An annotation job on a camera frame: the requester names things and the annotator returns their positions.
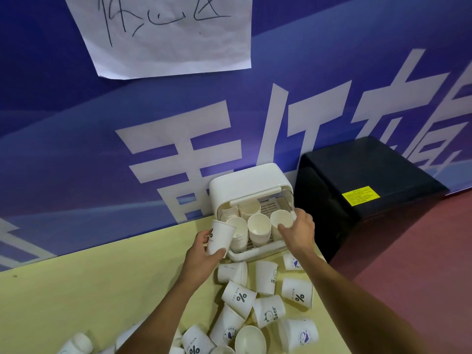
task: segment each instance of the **person's right arm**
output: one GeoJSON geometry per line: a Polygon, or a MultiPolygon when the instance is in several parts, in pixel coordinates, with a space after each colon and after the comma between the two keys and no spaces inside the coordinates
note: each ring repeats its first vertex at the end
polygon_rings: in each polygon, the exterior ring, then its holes
{"type": "Polygon", "coordinates": [[[295,211],[294,225],[279,225],[279,231],[351,352],[427,353],[420,335],[407,321],[316,255],[313,218],[302,209],[295,211]]]}

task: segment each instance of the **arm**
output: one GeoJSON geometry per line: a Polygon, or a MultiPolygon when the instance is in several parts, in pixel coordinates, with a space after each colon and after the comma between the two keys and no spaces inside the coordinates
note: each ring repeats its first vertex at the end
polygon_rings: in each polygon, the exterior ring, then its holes
{"type": "Polygon", "coordinates": [[[419,334],[407,321],[315,254],[313,218],[299,208],[296,214],[294,225],[279,225],[279,231],[351,352],[426,353],[419,334]]]}
{"type": "Polygon", "coordinates": [[[208,230],[197,233],[174,286],[116,354],[169,353],[188,301],[226,253],[225,249],[220,249],[207,256],[204,244],[208,242],[208,234],[208,230]]]}

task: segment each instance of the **white paper sheet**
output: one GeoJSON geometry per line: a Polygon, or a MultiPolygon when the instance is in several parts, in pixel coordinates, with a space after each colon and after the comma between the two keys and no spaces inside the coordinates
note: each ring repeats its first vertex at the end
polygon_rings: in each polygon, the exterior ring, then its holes
{"type": "Polygon", "coordinates": [[[252,0],[66,0],[97,74],[251,68],[252,0]]]}

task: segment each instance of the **yellow table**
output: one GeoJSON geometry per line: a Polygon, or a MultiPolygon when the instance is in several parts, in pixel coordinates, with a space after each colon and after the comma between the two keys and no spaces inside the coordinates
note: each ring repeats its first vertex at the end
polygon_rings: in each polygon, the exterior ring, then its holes
{"type": "MultiPolygon", "coordinates": [[[[0,273],[0,352],[55,354],[79,331],[92,339],[94,353],[113,344],[155,308],[177,278],[196,232],[210,226],[208,217],[0,273]]],[[[281,253],[267,259],[279,264],[278,294],[283,278],[308,278],[286,272],[281,253]]],[[[254,262],[248,287],[255,290],[254,262]]],[[[195,323],[210,328],[223,289],[209,278],[188,303],[180,330],[195,323]]],[[[316,293],[313,310],[286,301],[286,312],[288,318],[312,318],[320,333],[317,344],[298,353],[349,353],[316,293]]],[[[282,352],[276,327],[263,330],[269,353],[282,352]]]]}

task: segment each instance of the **yellow sticker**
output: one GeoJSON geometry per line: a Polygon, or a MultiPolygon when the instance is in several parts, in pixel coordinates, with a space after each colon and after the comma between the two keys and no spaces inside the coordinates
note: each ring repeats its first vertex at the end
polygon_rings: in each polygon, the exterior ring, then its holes
{"type": "Polygon", "coordinates": [[[374,199],[378,199],[380,196],[372,190],[370,186],[361,187],[357,190],[352,190],[342,194],[344,198],[351,204],[351,206],[356,206],[363,204],[374,199]]]}

